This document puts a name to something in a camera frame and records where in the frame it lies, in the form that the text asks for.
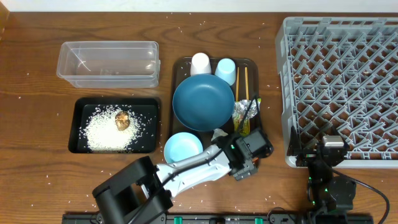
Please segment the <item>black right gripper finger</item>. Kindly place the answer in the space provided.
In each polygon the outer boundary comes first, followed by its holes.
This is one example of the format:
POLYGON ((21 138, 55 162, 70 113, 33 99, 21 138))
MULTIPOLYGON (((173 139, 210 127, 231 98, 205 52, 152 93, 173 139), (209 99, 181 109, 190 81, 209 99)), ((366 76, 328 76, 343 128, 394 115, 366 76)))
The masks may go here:
MULTIPOLYGON (((331 136, 341 136, 342 137, 342 135, 337 131, 337 129, 334 126, 331 127, 331 131, 332 131, 331 136)), ((343 141, 345 142, 343 148, 349 148, 348 143, 344 139, 343 139, 343 141)))
POLYGON ((287 156, 297 156, 302 152, 302 146, 296 129, 292 126, 290 129, 290 141, 287 150, 287 156))

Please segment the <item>pile of white rice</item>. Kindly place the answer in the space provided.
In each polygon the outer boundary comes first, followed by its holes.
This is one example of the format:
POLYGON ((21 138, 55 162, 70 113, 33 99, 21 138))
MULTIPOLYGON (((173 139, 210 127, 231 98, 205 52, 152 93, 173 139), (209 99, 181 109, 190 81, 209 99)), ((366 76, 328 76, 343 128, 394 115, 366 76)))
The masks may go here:
POLYGON ((127 105, 95 105, 89 113, 84 127, 80 128, 80 139, 86 139, 86 148, 97 152, 131 151, 146 132, 143 115, 133 112, 127 105), (130 125, 124 131, 118 131, 115 116, 120 111, 129 114, 130 125))

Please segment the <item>light blue bowl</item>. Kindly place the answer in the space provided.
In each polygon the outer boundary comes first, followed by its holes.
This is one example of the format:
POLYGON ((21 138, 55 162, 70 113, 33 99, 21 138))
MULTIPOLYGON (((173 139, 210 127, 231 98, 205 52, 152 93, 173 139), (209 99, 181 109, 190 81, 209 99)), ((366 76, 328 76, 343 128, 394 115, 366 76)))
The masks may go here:
POLYGON ((166 163, 174 163, 203 152, 201 141, 191 133, 182 132, 172 135, 164 147, 166 163))

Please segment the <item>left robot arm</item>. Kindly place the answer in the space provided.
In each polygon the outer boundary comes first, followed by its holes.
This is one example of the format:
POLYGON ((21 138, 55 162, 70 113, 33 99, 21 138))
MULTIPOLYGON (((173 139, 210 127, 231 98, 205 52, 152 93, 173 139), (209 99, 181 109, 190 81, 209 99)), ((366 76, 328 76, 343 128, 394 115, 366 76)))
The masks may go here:
POLYGON ((105 223, 150 223, 173 206, 173 198, 198 184, 255 174, 255 159, 273 150, 259 128, 247 136, 218 136, 203 152, 178 162, 155 165, 142 157, 97 186, 93 196, 105 223))

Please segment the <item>dark blue plate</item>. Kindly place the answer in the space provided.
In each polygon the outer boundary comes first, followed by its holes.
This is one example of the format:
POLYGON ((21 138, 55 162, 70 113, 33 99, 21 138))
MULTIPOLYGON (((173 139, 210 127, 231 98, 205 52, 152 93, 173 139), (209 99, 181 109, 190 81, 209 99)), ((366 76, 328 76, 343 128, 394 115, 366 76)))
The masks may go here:
POLYGON ((175 89, 172 108, 176 118, 195 131, 212 131, 228 122, 234 111, 231 87, 215 75, 195 75, 175 89))

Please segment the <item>brown food lump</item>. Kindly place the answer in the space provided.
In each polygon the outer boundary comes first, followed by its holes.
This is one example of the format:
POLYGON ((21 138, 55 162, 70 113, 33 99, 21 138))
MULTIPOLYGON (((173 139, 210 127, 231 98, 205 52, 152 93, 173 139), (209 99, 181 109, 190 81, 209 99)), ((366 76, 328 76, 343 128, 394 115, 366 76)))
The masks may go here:
POLYGON ((118 131, 124 131, 130 125, 129 114, 126 111, 120 111, 115 116, 115 123, 118 131))

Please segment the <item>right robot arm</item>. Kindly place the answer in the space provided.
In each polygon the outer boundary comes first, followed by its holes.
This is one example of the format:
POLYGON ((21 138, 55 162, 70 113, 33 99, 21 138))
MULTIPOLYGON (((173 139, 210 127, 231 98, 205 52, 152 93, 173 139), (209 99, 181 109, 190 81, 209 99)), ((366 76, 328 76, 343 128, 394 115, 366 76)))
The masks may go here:
POLYGON ((333 175, 333 167, 344 160, 348 144, 339 134, 324 135, 313 149, 305 149, 291 128, 287 155, 296 158, 297 167, 307 167, 307 197, 313 209, 297 217, 296 223, 348 223, 346 212, 353 209, 356 183, 333 175))

